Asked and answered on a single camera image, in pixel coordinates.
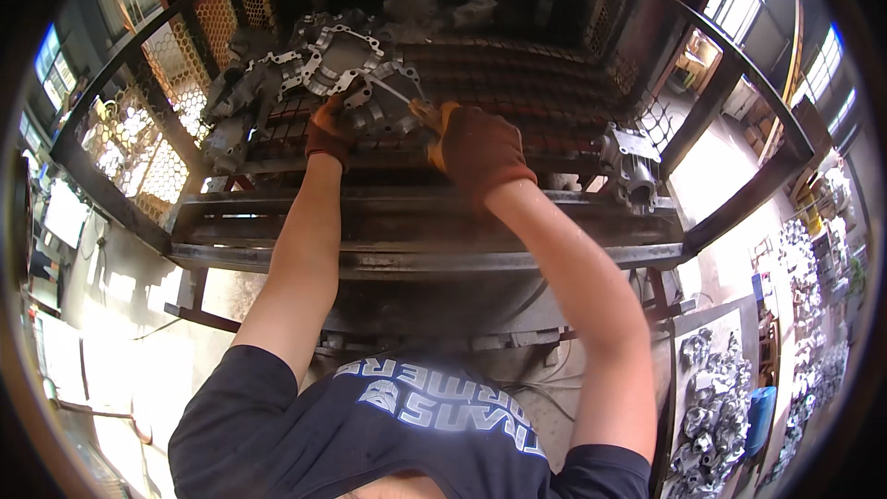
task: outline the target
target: blue container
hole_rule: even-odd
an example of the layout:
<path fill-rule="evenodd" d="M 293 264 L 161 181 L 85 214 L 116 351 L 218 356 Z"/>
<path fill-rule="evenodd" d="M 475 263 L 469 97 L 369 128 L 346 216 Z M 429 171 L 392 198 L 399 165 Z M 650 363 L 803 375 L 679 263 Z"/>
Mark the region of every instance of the blue container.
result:
<path fill-rule="evenodd" d="M 751 289 L 755 293 L 755 300 L 764 300 L 764 284 L 761 283 L 760 274 L 753 274 L 751 276 Z"/>
<path fill-rule="evenodd" d="M 748 407 L 748 436 L 745 438 L 745 455 L 753 456 L 764 447 L 776 408 L 776 388 L 759 387 L 751 392 Z"/>

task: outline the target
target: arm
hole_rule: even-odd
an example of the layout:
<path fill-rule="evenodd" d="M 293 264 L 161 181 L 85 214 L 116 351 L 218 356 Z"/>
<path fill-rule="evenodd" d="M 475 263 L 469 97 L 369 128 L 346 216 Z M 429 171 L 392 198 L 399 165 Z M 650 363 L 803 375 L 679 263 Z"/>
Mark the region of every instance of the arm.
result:
<path fill-rule="evenodd" d="M 615 263 L 533 182 L 494 188 L 484 204 L 533 254 L 587 365 L 571 447 L 603 443 L 652 461 L 656 399 L 643 309 Z"/>
<path fill-rule="evenodd" d="M 302 187 L 274 244 L 268 279 L 231 343 L 277 355 L 300 389 L 339 291 L 339 194 L 349 146 L 340 111 L 341 96 L 334 95 L 311 116 Z"/>
<path fill-rule="evenodd" d="M 445 103 L 441 113 L 442 137 L 429 157 L 475 206 L 488 208 L 523 241 L 585 347 L 571 445 L 617 445 L 651 461 L 656 400 L 649 329 L 631 285 L 536 187 L 517 128 L 455 103 Z"/>

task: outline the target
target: work glove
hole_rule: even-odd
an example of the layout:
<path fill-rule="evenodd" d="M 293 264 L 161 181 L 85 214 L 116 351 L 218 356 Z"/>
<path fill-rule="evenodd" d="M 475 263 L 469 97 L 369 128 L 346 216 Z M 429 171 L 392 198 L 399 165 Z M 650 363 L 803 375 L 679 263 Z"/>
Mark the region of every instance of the work glove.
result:
<path fill-rule="evenodd" d="M 523 158 L 521 131 L 504 117 L 448 102 L 440 107 L 439 123 L 431 125 L 441 138 L 428 157 L 475 208 L 482 210 L 486 195 L 504 183 L 538 183 Z"/>
<path fill-rule="evenodd" d="M 317 152 L 326 152 L 341 163 L 343 172 L 348 172 L 348 150 L 354 144 L 355 136 L 347 124 L 341 120 L 344 110 L 342 94 L 334 94 L 311 114 L 306 133 L 305 158 Z"/>

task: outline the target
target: navy t-shirt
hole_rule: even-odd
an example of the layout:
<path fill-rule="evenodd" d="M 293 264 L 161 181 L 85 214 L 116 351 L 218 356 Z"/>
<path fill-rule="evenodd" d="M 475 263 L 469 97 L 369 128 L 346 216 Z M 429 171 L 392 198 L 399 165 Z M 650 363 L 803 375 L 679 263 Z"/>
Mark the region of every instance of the navy t-shirt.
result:
<path fill-rule="evenodd" d="M 178 497 L 329 499 L 407 470 L 450 499 L 648 495 L 649 463 L 611 445 L 552 474 L 521 406 L 467 372 L 370 357 L 297 391 L 274 354 L 229 349 L 170 439 Z"/>

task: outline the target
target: worker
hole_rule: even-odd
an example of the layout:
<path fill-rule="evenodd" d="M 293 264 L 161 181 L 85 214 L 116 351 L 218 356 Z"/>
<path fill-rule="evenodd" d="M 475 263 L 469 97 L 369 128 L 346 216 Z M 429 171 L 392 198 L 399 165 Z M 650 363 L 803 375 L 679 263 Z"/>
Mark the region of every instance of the worker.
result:
<path fill-rule="evenodd" d="M 178 496 L 647 497 L 656 407 L 643 310 L 605 251 L 539 190 L 520 131 L 479 108 L 441 107 L 438 163 L 523 241 L 582 341 L 563 469 L 552 474 L 515 398 L 446 360 L 377 354 L 299 394 L 339 286 L 340 109 L 332 97 L 312 115 L 308 168 L 268 279 L 172 434 Z"/>

